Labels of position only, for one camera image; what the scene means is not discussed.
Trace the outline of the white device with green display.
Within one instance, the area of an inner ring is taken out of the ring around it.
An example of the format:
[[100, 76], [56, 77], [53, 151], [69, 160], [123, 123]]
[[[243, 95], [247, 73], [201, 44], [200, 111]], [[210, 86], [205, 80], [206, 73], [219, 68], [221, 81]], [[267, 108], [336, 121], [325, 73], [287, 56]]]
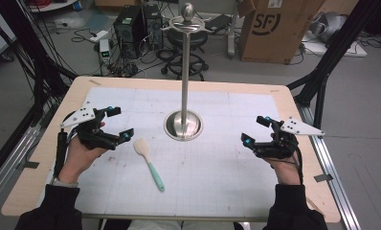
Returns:
[[99, 42], [99, 53], [100, 53], [101, 61], [103, 63], [107, 63], [110, 60], [110, 58], [111, 58], [110, 43], [109, 43], [108, 39], [101, 39], [100, 40], [100, 42]]

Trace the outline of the cream spatula with green handle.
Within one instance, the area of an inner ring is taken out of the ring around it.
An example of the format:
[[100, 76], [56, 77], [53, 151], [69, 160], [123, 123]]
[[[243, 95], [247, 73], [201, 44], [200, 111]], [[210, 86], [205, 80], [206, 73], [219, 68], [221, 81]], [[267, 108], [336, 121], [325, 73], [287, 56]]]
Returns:
[[153, 180], [160, 192], [163, 192], [165, 190], [165, 184], [161, 178], [161, 176], [158, 174], [157, 170], [153, 166], [150, 157], [149, 157], [149, 147], [144, 138], [137, 139], [134, 144], [134, 150], [139, 154], [142, 155], [145, 159], [147, 166], [150, 170], [150, 173], [153, 177]]

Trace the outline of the aluminium rail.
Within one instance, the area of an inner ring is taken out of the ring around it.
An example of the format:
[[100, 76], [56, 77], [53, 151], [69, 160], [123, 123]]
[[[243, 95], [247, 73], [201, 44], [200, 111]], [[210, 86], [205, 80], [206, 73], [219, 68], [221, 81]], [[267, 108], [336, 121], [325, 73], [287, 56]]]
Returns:
[[344, 230], [362, 230], [324, 138], [298, 136], [298, 141], [309, 207], [321, 212], [327, 223], [341, 223]]
[[31, 161], [30, 155], [41, 138], [41, 132], [40, 125], [29, 126], [20, 137], [15, 138], [15, 146], [11, 148], [10, 156], [0, 168], [0, 195], [12, 176], [17, 171], [22, 171], [16, 168], [17, 165], [21, 162]]

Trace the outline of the black tape piece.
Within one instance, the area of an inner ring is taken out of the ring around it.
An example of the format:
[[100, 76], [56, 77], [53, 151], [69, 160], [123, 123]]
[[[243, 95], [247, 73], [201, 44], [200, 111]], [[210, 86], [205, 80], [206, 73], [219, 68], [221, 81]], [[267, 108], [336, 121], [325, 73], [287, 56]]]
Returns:
[[314, 179], [316, 180], [316, 182], [322, 182], [322, 181], [330, 181], [333, 179], [332, 175], [330, 173], [328, 174], [319, 174], [319, 175], [316, 175], [314, 176]]
[[18, 170], [36, 169], [38, 166], [39, 166], [38, 162], [27, 161], [27, 162], [21, 162], [21, 163], [19, 163], [16, 168]]

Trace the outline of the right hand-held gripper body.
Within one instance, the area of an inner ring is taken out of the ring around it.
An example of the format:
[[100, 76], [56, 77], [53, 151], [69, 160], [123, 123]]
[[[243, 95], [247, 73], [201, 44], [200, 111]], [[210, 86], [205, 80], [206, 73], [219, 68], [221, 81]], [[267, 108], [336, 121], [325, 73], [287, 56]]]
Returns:
[[269, 127], [273, 129], [274, 136], [272, 137], [272, 141], [269, 143], [255, 143], [253, 153], [258, 158], [283, 159], [290, 157], [299, 149], [299, 142], [296, 138], [297, 135], [325, 135], [322, 130], [293, 117], [289, 117], [286, 121], [273, 120], [273, 124]]

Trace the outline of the brown cardboard box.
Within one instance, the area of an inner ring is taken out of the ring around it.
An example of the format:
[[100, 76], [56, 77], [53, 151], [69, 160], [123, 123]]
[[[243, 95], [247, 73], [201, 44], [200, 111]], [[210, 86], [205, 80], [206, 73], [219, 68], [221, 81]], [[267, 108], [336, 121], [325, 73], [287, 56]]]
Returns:
[[241, 61], [288, 64], [325, 0], [240, 0]]

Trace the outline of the steel utensil stand with hooks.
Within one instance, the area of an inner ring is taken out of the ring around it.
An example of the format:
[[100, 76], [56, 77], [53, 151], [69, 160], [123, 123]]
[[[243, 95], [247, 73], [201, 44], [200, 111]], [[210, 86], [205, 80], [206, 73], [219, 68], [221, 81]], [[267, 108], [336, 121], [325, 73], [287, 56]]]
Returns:
[[164, 120], [166, 134], [176, 141], [190, 141], [197, 138], [203, 130], [201, 117], [194, 111], [188, 110], [188, 92], [191, 58], [191, 35], [206, 32], [205, 21], [195, 18], [192, 3], [184, 3], [180, 15], [170, 19], [168, 30], [174, 30], [183, 36], [182, 60], [182, 102], [179, 110], [169, 113]]

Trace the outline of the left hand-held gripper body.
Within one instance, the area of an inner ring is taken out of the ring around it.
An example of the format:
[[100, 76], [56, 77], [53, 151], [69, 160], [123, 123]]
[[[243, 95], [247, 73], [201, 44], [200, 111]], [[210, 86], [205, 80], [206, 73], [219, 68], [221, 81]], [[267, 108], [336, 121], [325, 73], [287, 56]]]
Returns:
[[80, 142], [88, 149], [102, 148], [114, 150], [119, 144], [116, 141], [118, 135], [109, 134], [101, 130], [101, 122], [105, 116], [97, 116], [96, 110], [90, 102], [85, 102], [81, 108], [68, 114], [60, 124], [60, 127], [74, 126]]

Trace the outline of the white power strip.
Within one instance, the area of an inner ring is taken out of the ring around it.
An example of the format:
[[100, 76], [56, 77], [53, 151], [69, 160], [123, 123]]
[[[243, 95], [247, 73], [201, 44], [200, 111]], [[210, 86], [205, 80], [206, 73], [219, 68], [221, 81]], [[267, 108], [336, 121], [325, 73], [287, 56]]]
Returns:
[[96, 33], [95, 35], [92, 35], [89, 40], [91, 42], [98, 42], [100, 39], [103, 39], [105, 36], [108, 35], [108, 31], [100, 31]]

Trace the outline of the white grid mat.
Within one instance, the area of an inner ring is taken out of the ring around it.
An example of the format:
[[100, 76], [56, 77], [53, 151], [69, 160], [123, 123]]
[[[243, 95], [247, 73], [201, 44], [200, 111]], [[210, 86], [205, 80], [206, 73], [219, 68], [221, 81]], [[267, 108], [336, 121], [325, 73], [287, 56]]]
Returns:
[[170, 138], [164, 120], [179, 108], [176, 90], [95, 87], [85, 100], [121, 114], [106, 119], [105, 131], [131, 128], [146, 139], [150, 160], [165, 184], [159, 190], [145, 159], [125, 143], [98, 158], [79, 179], [76, 206], [85, 215], [262, 219], [274, 201], [277, 181], [270, 167], [242, 145], [247, 134], [267, 142], [271, 130], [257, 116], [278, 118], [269, 95], [189, 93], [188, 107], [200, 115], [201, 134], [188, 142]]

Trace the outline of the person's left hand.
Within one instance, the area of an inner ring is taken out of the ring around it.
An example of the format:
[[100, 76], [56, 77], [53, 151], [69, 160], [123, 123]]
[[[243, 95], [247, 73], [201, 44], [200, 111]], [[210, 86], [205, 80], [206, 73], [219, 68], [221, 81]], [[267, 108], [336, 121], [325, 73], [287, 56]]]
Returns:
[[66, 161], [57, 179], [65, 184], [77, 183], [79, 176], [104, 153], [106, 149], [88, 149], [77, 136], [73, 137], [69, 144]]

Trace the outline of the black metal frame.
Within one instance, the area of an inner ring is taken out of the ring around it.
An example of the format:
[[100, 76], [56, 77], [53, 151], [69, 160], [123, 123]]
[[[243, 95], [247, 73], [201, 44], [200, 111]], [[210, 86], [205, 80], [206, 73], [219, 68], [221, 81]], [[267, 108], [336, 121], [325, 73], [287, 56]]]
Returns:
[[289, 90], [300, 86], [303, 88], [294, 97], [295, 104], [298, 107], [308, 108], [312, 99], [316, 98], [313, 117], [314, 127], [321, 128], [322, 126], [325, 90], [330, 74], [354, 39], [380, 10], [381, 0], [359, 0], [317, 66], [306, 76], [287, 84]]
[[34, 105], [21, 120], [11, 137], [0, 149], [0, 169], [9, 159], [21, 135], [36, 125], [43, 115], [43, 105], [51, 98], [64, 96], [69, 89], [61, 76], [73, 81], [78, 75], [53, 60], [40, 42], [34, 19], [24, 0], [0, 0], [0, 15], [19, 42], [16, 45], [0, 26], [0, 36], [16, 55], [26, 77], [34, 81]]

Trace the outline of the large black computer tower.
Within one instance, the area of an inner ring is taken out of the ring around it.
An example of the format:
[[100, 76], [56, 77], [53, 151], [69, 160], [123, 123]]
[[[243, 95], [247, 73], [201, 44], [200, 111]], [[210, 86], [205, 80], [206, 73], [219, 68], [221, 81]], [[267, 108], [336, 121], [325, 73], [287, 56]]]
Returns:
[[124, 6], [113, 26], [124, 55], [127, 58], [138, 58], [140, 42], [146, 37], [142, 7]]

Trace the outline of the silver grey bag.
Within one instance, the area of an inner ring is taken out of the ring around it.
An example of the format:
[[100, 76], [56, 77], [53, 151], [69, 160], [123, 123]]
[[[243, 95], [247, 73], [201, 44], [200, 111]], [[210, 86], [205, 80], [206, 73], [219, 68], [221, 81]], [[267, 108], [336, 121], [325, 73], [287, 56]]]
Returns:
[[323, 43], [327, 43], [340, 32], [346, 21], [346, 15], [335, 11], [321, 11], [310, 23], [308, 31]]

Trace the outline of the person's right hand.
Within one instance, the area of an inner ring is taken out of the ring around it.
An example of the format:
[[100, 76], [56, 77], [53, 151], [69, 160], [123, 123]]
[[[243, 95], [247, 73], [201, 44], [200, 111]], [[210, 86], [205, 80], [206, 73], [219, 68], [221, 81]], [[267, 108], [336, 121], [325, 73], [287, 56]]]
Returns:
[[278, 183], [281, 185], [302, 185], [301, 179], [301, 163], [299, 161], [298, 153], [295, 151], [290, 157], [278, 158], [264, 158], [275, 171]]

